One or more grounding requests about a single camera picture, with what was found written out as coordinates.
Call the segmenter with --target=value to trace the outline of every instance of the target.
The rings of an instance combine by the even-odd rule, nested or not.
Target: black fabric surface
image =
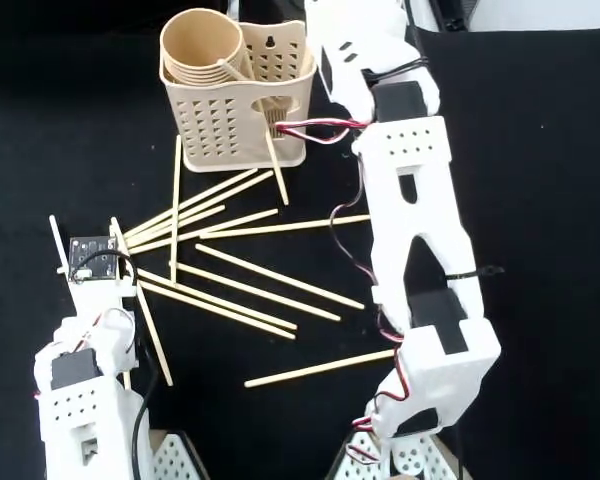
[[[483,282],[503,353],[462,421],[467,465],[476,479],[600,479],[600,31],[425,40],[477,263],[506,269]],[[71,235],[98,235],[112,215],[130,228],[171,204],[175,128],[156,47],[155,38],[114,36],[0,42],[1,479],[43,478],[34,354],[73,313],[47,216]],[[317,90],[312,114],[325,113],[340,114]],[[310,145],[306,162],[285,174],[292,206],[271,222],[324,218],[351,196],[356,170],[347,151]],[[186,173],[183,197],[228,176]],[[268,181],[227,201],[210,223],[277,204]],[[368,225],[339,232],[367,258]],[[209,244],[371,305],[364,276],[327,230]],[[167,256],[138,258],[167,275]],[[323,477],[390,361],[253,390],[242,383],[388,348],[371,308],[305,295],[196,254],[192,243],[180,258],[343,321],[183,274],[188,284],[297,322],[299,335],[278,339],[149,294],[176,383],[156,392],[152,425],[184,429],[213,478]],[[143,391],[147,372],[133,377]]]

